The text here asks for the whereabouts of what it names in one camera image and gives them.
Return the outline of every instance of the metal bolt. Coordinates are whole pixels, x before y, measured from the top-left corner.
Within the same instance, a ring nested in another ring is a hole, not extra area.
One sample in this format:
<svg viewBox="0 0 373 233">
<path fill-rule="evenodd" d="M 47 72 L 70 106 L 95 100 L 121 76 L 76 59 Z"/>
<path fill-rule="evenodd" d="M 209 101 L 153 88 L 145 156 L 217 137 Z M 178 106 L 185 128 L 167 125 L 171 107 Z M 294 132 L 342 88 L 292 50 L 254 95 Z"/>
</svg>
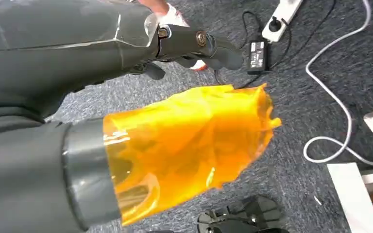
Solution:
<svg viewBox="0 0 373 233">
<path fill-rule="evenodd" d="M 206 45 L 206 35 L 204 31 L 198 31 L 197 32 L 197 42 L 199 46 L 205 46 Z"/>
<path fill-rule="evenodd" d="M 256 222 L 256 217 L 255 217 L 255 215 L 251 215 L 251 221 L 252 221 L 252 222 Z"/>
<path fill-rule="evenodd" d="M 159 36 L 159 38 L 167 38 L 168 37 L 168 31 L 165 28 L 160 28 L 158 30 L 158 36 Z"/>
</svg>

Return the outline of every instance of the screw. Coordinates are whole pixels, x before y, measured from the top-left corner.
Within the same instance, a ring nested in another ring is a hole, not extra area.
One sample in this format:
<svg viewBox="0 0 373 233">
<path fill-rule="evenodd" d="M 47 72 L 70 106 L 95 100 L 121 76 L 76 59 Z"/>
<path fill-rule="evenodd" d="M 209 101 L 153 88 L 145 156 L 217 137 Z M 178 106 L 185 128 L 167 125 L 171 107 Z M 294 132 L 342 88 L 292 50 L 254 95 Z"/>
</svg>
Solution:
<svg viewBox="0 0 373 233">
<path fill-rule="evenodd" d="M 167 38 L 168 37 L 168 31 L 165 28 L 160 28 L 158 30 L 158 36 L 159 36 L 159 38 Z"/>
<path fill-rule="evenodd" d="M 205 46 L 206 45 L 206 35 L 204 31 L 198 31 L 197 32 L 197 42 L 199 46 Z"/>
</svg>

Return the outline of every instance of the white cable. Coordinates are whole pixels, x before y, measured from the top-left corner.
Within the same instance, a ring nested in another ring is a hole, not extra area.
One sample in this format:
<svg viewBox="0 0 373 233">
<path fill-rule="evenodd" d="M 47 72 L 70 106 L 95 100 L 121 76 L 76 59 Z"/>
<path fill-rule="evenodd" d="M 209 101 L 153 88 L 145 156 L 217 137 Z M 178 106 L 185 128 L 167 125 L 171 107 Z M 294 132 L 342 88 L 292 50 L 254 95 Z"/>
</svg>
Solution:
<svg viewBox="0 0 373 233">
<path fill-rule="evenodd" d="M 329 43 L 327 46 L 325 46 L 321 51 L 319 51 L 317 53 L 317 55 L 315 55 L 309 62 L 308 64 L 306 64 L 306 67 L 305 67 L 305 71 L 307 72 L 307 74 L 313 78 L 340 106 L 341 108 L 344 110 L 345 112 L 345 115 L 347 116 L 347 121 L 348 121 L 348 128 L 347 128 L 347 136 L 345 137 L 345 141 L 344 143 L 341 143 L 339 142 L 338 140 L 336 139 L 333 139 L 331 137 L 325 137 L 325 136 L 319 136 L 319 137 L 314 137 L 314 138 L 311 138 L 304 146 L 304 157 L 310 161 L 310 162 L 313 162 L 313 163 L 326 163 L 326 162 L 329 162 L 333 159 L 335 159 L 336 157 L 338 157 L 342 152 L 344 152 L 344 150 L 347 149 L 347 151 L 349 151 L 353 156 L 355 156 L 356 158 L 358 158 L 360 161 L 362 161 L 363 163 L 365 164 L 368 164 L 368 165 L 372 165 L 373 166 L 373 162 L 370 162 L 364 158 L 362 158 L 358 153 L 356 153 L 355 151 L 353 151 L 351 148 L 348 147 L 348 143 L 350 142 L 350 139 L 351 139 L 351 133 L 352 133 L 352 124 L 353 124 L 353 121 L 352 121 L 352 118 L 351 118 L 351 114 L 350 112 L 348 111 L 348 108 L 345 107 L 344 103 L 342 103 L 341 100 L 338 99 L 338 97 L 324 84 L 321 82 L 320 79 L 317 78 L 317 76 L 315 76 L 310 70 L 309 70 L 309 67 L 311 66 L 312 63 L 314 63 L 317 58 L 319 56 L 321 56 L 325 51 L 327 51 L 331 46 L 333 46 L 334 44 L 338 43 L 339 41 L 343 40 L 343 39 L 346 39 L 352 35 L 355 35 L 357 34 L 358 32 L 364 30 L 369 22 L 370 22 L 370 19 L 371 19 L 371 6 L 370 6 L 370 3 L 368 2 L 368 0 L 362 0 L 362 2 L 364 3 L 364 6 L 365 6 L 365 10 L 366 10 L 366 18 L 365 18 L 365 22 L 364 24 L 357 30 L 353 31 L 353 32 L 350 32 L 350 33 L 347 33 L 343 36 L 341 36 L 340 38 L 334 40 L 333 42 Z M 318 140 L 328 140 L 328 141 L 331 141 L 331 142 L 335 142 L 337 143 L 338 145 L 341 146 L 341 148 L 336 152 L 334 153 L 333 155 L 329 156 L 328 158 L 325 158 L 325 159 L 312 159 L 311 157 L 308 156 L 308 153 L 307 153 L 307 150 L 308 150 L 308 147 L 311 143 L 315 142 L 315 141 L 318 141 Z"/>
</svg>

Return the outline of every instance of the gray carpet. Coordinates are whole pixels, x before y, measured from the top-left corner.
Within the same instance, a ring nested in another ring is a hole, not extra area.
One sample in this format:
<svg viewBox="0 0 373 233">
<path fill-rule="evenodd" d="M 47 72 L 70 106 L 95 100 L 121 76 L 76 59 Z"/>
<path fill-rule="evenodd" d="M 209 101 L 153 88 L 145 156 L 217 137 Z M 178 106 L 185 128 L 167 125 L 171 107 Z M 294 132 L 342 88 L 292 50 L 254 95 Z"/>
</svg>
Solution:
<svg viewBox="0 0 373 233">
<path fill-rule="evenodd" d="M 241 13 L 257 12 L 266 22 L 278 0 L 170 0 L 190 22 L 211 33 L 229 38 L 239 45 L 244 39 Z M 305 0 L 292 22 L 294 52 L 324 16 L 331 1 Z M 305 61 L 325 44 L 362 25 L 364 9 L 360 0 L 338 0 L 327 22 L 312 38 L 309 45 L 285 69 Z M 249 20 L 254 32 L 255 21 Z M 285 42 L 274 45 L 272 59 L 276 59 Z M 201 85 L 213 85 L 211 71 L 195 73 L 177 64 L 162 64 L 167 72 L 164 80 L 153 81 L 145 76 L 127 75 L 98 86 L 89 87 L 67 96 L 54 118 L 78 121 L 101 117 L 162 100 L 172 94 Z M 373 19 L 363 33 L 347 39 L 330 49 L 312 67 L 323 81 L 350 108 L 354 117 L 354 136 L 351 148 L 373 161 L 373 134 L 363 122 L 363 116 L 373 110 Z M 250 76 L 244 70 L 222 70 L 220 77 L 229 83 L 241 83 Z M 275 115 L 283 126 L 275 131 L 264 156 L 246 169 L 223 190 L 210 190 L 195 199 L 156 216 L 122 229 L 119 222 L 111 222 L 90 230 L 91 233 L 142 233 L 150 230 L 195 231 L 197 215 L 214 207 L 250 195 L 263 195 L 276 200 L 283 208 L 283 225 L 291 233 L 347 233 L 350 232 L 325 165 L 312 164 L 302 157 L 304 143 L 318 135 L 343 140 L 346 118 L 340 107 L 309 77 L 303 67 L 266 75 L 255 85 L 268 83 Z M 329 155 L 338 146 L 330 143 L 314 145 L 310 153 L 316 158 Z M 335 162 L 356 161 L 344 153 Z M 367 166 L 360 164 L 361 169 Z M 322 205 L 314 200 L 316 196 Z"/>
</svg>

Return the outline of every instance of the plug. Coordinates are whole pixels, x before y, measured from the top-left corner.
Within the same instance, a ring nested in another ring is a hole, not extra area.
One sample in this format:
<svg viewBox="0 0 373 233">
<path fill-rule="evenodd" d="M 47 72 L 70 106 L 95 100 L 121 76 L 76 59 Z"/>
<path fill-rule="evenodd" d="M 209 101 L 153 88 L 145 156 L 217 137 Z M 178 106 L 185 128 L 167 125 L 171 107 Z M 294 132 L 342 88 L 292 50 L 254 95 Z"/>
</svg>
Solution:
<svg viewBox="0 0 373 233">
<path fill-rule="evenodd" d="M 277 20 L 277 18 L 275 16 L 272 17 L 272 20 L 270 22 L 270 25 L 268 26 L 268 28 L 270 29 L 271 32 L 277 32 L 281 29 L 282 27 L 282 23 L 281 21 Z"/>
</svg>

